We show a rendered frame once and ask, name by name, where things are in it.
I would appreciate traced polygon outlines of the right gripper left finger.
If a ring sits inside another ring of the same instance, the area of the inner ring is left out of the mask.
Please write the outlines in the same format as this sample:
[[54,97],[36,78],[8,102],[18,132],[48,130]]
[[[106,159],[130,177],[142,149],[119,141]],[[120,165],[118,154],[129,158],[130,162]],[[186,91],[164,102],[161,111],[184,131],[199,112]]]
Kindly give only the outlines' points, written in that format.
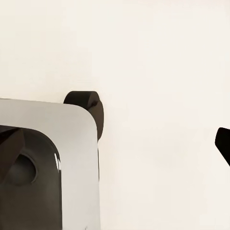
[[25,146],[20,127],[0,133],[0,185]]

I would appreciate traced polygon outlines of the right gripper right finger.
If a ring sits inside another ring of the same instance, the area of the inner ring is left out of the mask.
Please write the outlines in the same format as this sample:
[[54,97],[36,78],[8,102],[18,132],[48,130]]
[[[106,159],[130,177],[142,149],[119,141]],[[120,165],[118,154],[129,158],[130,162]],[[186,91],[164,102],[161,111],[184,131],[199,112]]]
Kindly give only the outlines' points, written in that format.
[[230,166],[230,129],[218,128],[215,145]]

